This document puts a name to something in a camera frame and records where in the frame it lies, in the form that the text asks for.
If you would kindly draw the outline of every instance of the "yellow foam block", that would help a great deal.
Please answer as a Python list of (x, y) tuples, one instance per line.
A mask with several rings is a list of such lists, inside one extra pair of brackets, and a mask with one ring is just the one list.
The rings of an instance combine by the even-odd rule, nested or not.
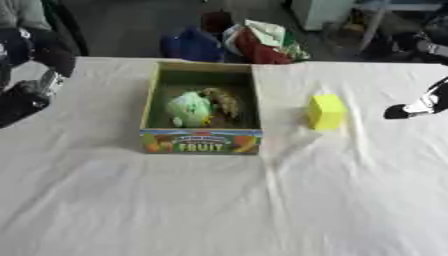
[(310, 128), (333, 130), (341, 125), (347, 109), (337, 95), (324, 94), (311, 98), (307, 112)]

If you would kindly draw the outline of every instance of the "white tablecloth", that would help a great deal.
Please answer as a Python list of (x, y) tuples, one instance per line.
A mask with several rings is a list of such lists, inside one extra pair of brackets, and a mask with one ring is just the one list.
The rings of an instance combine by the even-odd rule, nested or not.
[[(141, 150), (154, 62), (80, 59), (50, 108), (0, 130), (0, 255), (448, 254), (448, 112), (382, 118), (446, 67), (256, 66), (260, 155), (175, 156)], [(306, 128), (319, 93), (347, 104), (339, 130)]]

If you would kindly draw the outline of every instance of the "plush frog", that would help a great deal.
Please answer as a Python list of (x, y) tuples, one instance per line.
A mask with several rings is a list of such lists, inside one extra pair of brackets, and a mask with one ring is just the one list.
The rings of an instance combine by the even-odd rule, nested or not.
[(170, 101), (166, 111), (173, 118), (174, 126), (201, 128), (210, 125), (212, 106), (210, 101), (196, 92), (187, 92)]

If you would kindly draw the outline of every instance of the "fruit box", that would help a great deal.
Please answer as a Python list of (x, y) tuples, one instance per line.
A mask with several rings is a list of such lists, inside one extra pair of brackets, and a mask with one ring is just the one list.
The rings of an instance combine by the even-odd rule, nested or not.
[[(240, 118), (212, 119), (207, 128), (175, 128), (166, 104), (188, 91), (220, 88), (235, 96)], [(250, 65), (159, 62), (151, 78), (140, 126), (149, 153), (257, 154), (262, 140), (258, 98)]]

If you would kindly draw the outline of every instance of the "floor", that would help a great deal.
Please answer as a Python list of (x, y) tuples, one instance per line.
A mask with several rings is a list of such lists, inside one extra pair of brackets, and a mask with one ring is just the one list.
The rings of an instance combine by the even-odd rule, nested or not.
[(315, 60), (336, 60), (318, 34), (302, 32), (281, 0), (64, 0), (78, 20), (92, 56), (160, 57), (159, 39), (186, 26), (199, 25), (201, 14), (226, 10), (235, 22), (246, 18), (291, 29)]

